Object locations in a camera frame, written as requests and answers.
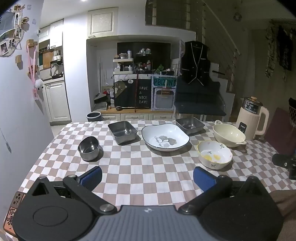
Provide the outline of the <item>yellow-rimmed lemon bowl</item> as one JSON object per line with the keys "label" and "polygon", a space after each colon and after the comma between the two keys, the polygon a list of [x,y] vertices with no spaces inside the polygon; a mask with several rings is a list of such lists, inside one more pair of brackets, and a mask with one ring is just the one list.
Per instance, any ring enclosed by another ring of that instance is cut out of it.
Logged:
{"label": "yellow-rimmed lemon bowl", "polygon": [[201,164],[212,170],[225,168],[233,158],[231,150],[217,141],[201,141],[197,151]]}

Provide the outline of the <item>cream two-handled bowl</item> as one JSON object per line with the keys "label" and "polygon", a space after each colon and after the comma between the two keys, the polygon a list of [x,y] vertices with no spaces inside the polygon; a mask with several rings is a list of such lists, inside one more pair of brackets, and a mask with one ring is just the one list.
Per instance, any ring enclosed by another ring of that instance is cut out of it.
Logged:
{"label": "cream two-handled bowl", "polygon": [[231,124],[216,120],[213,126],[215,139],[229,148],[246,145],[246,136],[238,128]]}

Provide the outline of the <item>square steel tray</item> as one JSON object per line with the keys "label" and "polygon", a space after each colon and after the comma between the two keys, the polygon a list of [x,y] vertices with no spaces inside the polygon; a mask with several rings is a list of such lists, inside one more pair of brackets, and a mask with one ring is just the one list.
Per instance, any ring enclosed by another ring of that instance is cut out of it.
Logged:
{"label": "square steel tray", "polygon": [[137,138],[137,130],[128,121],[110,123],[108,128],[118,145],[131,142]]}
{"label": "square steel tray", "polygon": [[205,126],[195,117],[178,119],[176,125],[189,136],[201,132]]}

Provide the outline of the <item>large white blue-rimmed plate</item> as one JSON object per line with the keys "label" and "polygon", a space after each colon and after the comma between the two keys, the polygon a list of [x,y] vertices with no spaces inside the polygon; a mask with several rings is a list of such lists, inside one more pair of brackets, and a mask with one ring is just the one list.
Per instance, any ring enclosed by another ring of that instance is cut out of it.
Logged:
{"label": "large white blue-rimmed plate", "polygon": [[161,152],[179,150],[190,141],[190,137],[172,123],[145,126],[142,129],[142,138],[149,147]]}

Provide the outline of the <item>maroon seat cushion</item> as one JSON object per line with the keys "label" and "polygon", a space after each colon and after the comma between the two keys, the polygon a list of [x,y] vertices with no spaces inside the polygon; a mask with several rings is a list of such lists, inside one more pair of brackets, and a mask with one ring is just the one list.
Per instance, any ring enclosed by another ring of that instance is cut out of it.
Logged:
{"label": "maroon seat cushion", "polygon": [[276,109],[264,138],[279,154],[295,153],[295,128],[290,124],[287,111]]}

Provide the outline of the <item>round steel bowl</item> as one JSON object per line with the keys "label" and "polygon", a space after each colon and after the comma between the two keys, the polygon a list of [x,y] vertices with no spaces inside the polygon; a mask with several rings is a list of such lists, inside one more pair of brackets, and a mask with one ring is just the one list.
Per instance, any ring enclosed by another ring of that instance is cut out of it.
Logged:
{"label": "round steel bowl", "polygon": [[78,145],[78,152],[86,162],[91,162],[99,155],[99,141],[96,137],[86,137]]}

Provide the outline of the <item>checkered tablecloth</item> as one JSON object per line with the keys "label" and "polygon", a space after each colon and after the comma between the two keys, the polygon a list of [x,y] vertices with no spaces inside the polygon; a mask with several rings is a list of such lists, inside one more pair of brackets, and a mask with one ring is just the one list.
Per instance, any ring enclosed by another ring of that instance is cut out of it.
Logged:
{"label": "checkered tablecloth", "polygon": [[[205,132],[191,136],[190,142],[175,152],[153,150],[142,139],[142,128],[169,121],[131,121],[140,140],[124,146],[116,143],[108,128],[114,122],[67,124],[41,153],[16,191],[26,193],[39,176],[60,181],[70,174],[80,176],[98,165],[103,173],[102,182],[93,192],[118,208],[121,205],[171,204],[179,208],[202,193],[193,181],[196,166],[207,169],[199,161],[197,145],[203,140],[215,140],[214,122],[205,122]],[[95,163],[83,161],[77,150],[78,144],[89,136],[96,137],[103,149],[102,157]],[[246,148],[231,152],[233,159],[226,171],[207,170],[213,175],[224,174],[240,181],[256,176],[268,192],[295,189],[295,181],[289,180],[288,170],[272,163],[276,151],[268,142],[247,141]]]}

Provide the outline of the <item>cream electric kettle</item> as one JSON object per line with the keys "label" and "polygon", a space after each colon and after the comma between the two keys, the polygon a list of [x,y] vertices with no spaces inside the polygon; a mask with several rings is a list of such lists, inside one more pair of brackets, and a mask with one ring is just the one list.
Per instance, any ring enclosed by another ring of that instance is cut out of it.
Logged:
{"label": "cream electric kettle", "polygon": [[[261,116],[264,115],[262,130],[259,130]],[[267,130],[269,110],[256,97],[245,97],[236,121],[236,128],[243,132],[246,140],[253,140],[256,136],[263,136]]]}

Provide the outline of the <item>dark grey trash bin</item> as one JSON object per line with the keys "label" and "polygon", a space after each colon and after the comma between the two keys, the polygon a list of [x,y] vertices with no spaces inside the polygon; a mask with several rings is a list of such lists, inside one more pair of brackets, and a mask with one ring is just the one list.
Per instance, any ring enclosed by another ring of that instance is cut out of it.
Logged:
{"label": "dark grey trash bin", "polygon": [[102,121],[101,112],[91,112],[86,115],[89,122]]}

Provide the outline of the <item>white kitchen cabinet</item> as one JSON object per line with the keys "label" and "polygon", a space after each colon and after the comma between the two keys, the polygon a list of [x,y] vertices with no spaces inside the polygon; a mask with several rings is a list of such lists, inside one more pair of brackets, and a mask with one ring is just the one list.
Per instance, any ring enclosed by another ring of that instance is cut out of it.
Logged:
{"label": "white kitchen cabinet", "polygon": [[65,81],[46,83],[43,90],[50,122],[71,121]]}

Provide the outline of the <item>dark blue cushioned bench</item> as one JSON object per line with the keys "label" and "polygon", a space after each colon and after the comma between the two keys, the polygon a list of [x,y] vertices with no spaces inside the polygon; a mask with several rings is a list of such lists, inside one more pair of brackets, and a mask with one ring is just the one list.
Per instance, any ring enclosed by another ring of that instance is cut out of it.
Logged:
{"label": "dark blue cushioned bench", "polygon": [[220,94],[220,83],[209,81],[185,83],[181,78],[176,87],[176,111],[180,114],[226,116],[225,101]]}

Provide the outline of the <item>poizon cardboard box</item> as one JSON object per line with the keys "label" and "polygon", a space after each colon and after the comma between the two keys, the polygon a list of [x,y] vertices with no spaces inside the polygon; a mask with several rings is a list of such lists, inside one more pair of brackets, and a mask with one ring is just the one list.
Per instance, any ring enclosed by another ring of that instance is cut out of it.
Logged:
{"label": "poizon cardboard box", "polygon": [[176,99],[176,88],[176,76],[152,75],[152,110],[173,111]]}

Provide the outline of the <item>black have a nice day sign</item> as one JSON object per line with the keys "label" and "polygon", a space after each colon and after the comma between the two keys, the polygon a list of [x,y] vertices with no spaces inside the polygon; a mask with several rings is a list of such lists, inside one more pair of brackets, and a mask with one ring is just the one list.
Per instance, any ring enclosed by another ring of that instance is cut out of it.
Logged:
{"label": "black have a nice day sign", "polygon": [[136,88],[136,108],[151,108],[152,83],[151,79],[139,79]]}

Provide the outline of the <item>black vest on stand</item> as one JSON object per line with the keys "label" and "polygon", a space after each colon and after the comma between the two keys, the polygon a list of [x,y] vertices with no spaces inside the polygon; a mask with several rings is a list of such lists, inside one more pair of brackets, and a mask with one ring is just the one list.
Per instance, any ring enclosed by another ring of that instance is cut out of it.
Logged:
{"label": "black vest on stand", "polygon": [[199,41],[185,42],[185,52],[181,59],[181,74],[186,84],[199,83],[206,86],[211,81],[210,65],[208,46]]}

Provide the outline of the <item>white shelf rack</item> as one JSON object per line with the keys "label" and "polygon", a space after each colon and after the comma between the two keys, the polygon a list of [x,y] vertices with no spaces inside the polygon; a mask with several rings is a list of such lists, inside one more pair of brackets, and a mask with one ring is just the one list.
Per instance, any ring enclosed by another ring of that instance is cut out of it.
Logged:
{"label": "white shelf rack", "polygon": [[134,61],[133,58],[113,59],[113,74],[133,74]]}

